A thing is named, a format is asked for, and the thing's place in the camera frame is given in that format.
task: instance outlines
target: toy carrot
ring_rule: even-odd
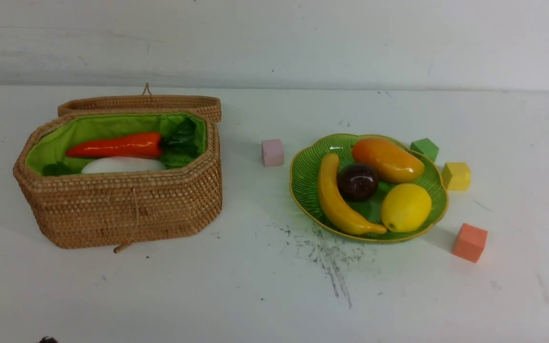
[[[196,123],[189,118],[182,121],[168,137],[159,132],[143,132],[112,139],[86,141],[67,150],[70,158],[129,158],[158,159],[164,150],[178,150],[195,158],[198,147],[193,143]]]

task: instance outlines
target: yellow banana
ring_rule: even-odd
[[[366,233],[386,233],[387,228],[381,224],[369,222],[344,201],[336,182],[339,164],[338,154],[335,152],[327,154],[321,162],[317,178],[319,204],[327,219],[343,232],[356,236]]]

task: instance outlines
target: basket string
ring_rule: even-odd
[[[139,229],[139,201],[137,200],[137,193],[135,192],[134,188],[132,189],[132,194],[135,197],[135,230],[132,231],[131,236],[129,237],[128,241],[126,241],[126,243],[122,243],[113,249],[114,254],[117,254],[118,252],[121,252],[122,250],[130,247],[133,238],[135,238],[135,233],[137,233],[137,230]]]
[[[150,91],[150,83],[149,82],[145,83],[145,87],[143,88],[143,93],[141,93],[141,95],[145,95],[145,92],[148,92],[148,94],[150,94],[150,96],[152,96],[152,92]]]

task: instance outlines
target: green leaf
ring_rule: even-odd
[[[162,139],[162,148],[176,148],[178,146],[192,144],[196,137],[196,123],[192,119],[186,118],[182,121],[175,130],[168,136]]]
[[[186,118],[177,125],[168,137],[164,137],[161,140],[161,148],[163,150],[161,161],[167,167],[177,167],[176,165],[167,164],[166,161],[172,160],[171,156],[179,155],[186,155],[192,159],[197,158],[199,152],[194,139],[196,139],[196,123],[192,119]]]
[[[63,162],[57,162],[44,165],[41,174],[43,176],[61,176],[75,173]]]

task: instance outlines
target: orange block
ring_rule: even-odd
[[[486,230],[464,223],[457,235],[453,254],[467,261],[478,262],[486,246],[487,235],[488,232]]]

